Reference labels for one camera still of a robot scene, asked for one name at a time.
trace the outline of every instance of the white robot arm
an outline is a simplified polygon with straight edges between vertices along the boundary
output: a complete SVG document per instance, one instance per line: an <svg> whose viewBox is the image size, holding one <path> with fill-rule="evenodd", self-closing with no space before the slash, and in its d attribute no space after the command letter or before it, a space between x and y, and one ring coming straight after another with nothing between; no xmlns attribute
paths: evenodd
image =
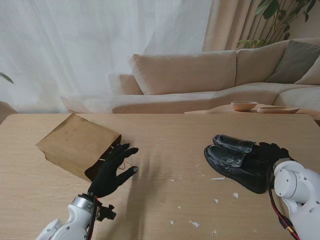
<svg viewBox="0 0 320 240"><path fill-rule="evenodd" d="M301 240L319 240L320 175L296 161L274 170L274 190L289 209L289 218Z"/></svg>
<svg viewBox="0 0 320 240"><path fill-rule="evenodd" d="M69 219L62 223L59 218L49 223L36 240L90 240L89 225L94 220L104 218L113 220L116 216L114 207L103 207L100 202L94 211L94 203L86 194L78 195L68 206Z"/></svg>

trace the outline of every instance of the table surface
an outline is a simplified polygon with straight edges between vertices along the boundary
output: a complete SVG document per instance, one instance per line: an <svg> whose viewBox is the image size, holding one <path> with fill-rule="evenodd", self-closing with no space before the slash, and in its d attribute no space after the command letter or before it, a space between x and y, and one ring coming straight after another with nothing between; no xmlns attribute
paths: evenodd
<svg viewBox="0 0 320 240"><path fill-rule="evenodd" d="M254 194L228 178L211 180L221 176L203 151L216 134L277 143L306 168L320 172L320 129L306 114L81 116L139 147L127 160L139 172L101 199L115 206L117 216L96 222L94 240L291 240L268 194ZM0 125L1 239L34 240L53 219L67 220L67 205L87 192L88 182L45 160L35 146L67 117L13 114Z"/></svg>

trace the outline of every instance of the wooden tray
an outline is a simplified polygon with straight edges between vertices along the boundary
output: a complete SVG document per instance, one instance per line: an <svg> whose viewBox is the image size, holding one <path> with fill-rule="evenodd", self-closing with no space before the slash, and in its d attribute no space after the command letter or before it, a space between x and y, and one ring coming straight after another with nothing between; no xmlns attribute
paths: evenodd
<svg viewBox="0 0 320 240"><path fill-rule="evenodd" d="M259 114L295 114L300 108L289 106L264 106L259 107L256 111Z"/></svg>

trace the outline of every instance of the black leather shoe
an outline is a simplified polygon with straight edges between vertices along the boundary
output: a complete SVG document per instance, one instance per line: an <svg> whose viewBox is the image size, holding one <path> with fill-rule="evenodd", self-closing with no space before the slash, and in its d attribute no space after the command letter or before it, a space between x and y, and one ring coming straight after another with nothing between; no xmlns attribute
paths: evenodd
<svg viewBox="0 0 320 240"><path fill-rule="evenodd" d="M264 164L253 164L253 154L210 145L204 149L204 156L219 174L237 181L248 190L256 194L263 194L267 190L267 169Z"/></svg>
<svg viewBox="0 0 320 240"><path fill-rule="evenodd" d="M255 142L238 139L232 136L219 134L213 137L213 142L224 149L228 149L234 152L248 154L251 153Z"/></svg>

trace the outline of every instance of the sofa cushion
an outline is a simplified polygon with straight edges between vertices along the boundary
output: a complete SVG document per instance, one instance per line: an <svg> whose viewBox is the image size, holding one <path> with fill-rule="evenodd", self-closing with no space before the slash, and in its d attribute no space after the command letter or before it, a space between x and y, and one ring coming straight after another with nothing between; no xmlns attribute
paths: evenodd
<svg viewBox="0 0 320 240"><path fill-rule="evenodd" d="M292 89L302 89L302 88L314 88L317 85L307 85L307 84L284 84L284 83L274 83L274 82L253 82L244 84L243 86L255 86L262 89L267 89L268 91L272 91L277 94L281 94L285 91Z"/></svg>
<svg viewBox="0 0 320 240"><path fill-rule="evenodd" d="M306 74L294 84L313 84L320 85L320 57L314 62L313 66Z"/></svg>
<svg viewBox="0 0 320 240"><path fill-rule="evenodd" d="M320 38L295 39L298 42L318 44ZM281 61L289 40L254 49L240 49L236 57L235 85L264 82Z"/></svg>
<svg viewBox="0 0 320 240"><path fill-rule="evenodd" d="M320 87L285 91L276 98L273 105L320 111Z"/></svg>
<svg viewBox="0 0 320 240"><path fill-rule="evenodd" d="M123 93L125 95L143 95L144 93L141 91L135 76L129 74L120 74L119 80L121 83L121 87Z"/></svg>
<svg viewBox="0 0 320 240"><path fill-rule="evenodd" d="M210 108L230 104L233 101L254 101L272 105L278 95L291 89L311 88L315 85L255 82L216 91L209 101Z"/></svg>
<svg viewBox="0 0 320 240"><path fill-rule="evenodd" d="M266 83L294 84L314 65L320 45L290 40L283 57Z"/></svg>
<svg viewBox="0 0 320 240"><path fill-rule="evenodd" d="M131 59L134 77L145 95L219 91L236 78L236 51L192 55L138 55Z"/></svg>
<svg viewBox="0 0 320 240"><path fill-rule="evenodd" d="M241 85L217 91L209 101L209 109L227 105L234 101L253 101L272 105L279 94L259 86Z"/></svg>
<svg viewBox="0 0 320 240"><path fill-rule="evenodd" d="M184 113L209 108L214 92L192 92L164 95L109 95L61 97L66 109L86 114L107 113Z"/></svg>

